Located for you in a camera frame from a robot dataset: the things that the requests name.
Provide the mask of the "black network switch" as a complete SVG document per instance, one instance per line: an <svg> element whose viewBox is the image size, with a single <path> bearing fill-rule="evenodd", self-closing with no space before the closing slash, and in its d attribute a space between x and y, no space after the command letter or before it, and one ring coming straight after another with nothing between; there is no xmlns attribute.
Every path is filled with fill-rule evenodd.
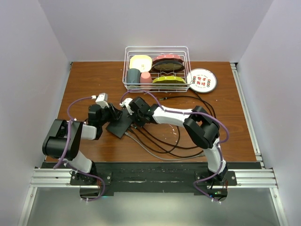
<svg viewBox="0 0 301 226"><path fill-rule="evenodd" d="M106 130L121 139L132 123L133 120L130 118L129 113L126 109L123 109L120 118L110 122Z"/></svg>

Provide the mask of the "black cable teal band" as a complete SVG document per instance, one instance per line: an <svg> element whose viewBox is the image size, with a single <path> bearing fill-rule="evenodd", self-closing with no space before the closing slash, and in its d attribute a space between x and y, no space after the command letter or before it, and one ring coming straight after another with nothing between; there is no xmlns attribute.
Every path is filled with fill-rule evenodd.
<svg viewBox="0 0 301 226"><path fill-rule="evenodd" d="M199 105L212 116L216 115L215 100L208 95L189 90L184 93L153 93L160 103L166 107L190 109ZM176 158L177 156L191 156L199 153L184 128L177 128L170 124L145 124L143 128L132 128L129 132L138 141L162 158Z"/></svg>

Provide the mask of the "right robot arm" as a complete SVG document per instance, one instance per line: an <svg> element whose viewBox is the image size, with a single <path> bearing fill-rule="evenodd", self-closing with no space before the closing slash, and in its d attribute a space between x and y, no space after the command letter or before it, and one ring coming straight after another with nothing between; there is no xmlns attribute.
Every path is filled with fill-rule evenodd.
<svg viewBox="0 0 301 226"><path fill-rule="evenodd" d="M226 180L228 171L221 151L220 122L209 115L203 107L174 109L160 104L148 105L142 98L127 98L122 104L134 122L170 124L185 128L192 142L201 148L207 158L210 181L220 185Z"/></svg>

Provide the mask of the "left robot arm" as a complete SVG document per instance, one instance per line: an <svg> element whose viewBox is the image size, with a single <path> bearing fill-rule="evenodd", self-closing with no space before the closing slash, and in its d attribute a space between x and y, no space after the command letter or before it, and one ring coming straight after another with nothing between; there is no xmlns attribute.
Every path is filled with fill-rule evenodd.
<svg viewBox="0 0 301 226"><path fill-rule="evenodd" d="M58 160L54 169L64 164L69 165L85 184L100 185L95 163L79 150L80 142L82 139L98 140L103 132L103 125L115 122L121 116L122 111L109 103L107 106L91 105L86 121L55 119L43 142L42 152Z"/></svg>

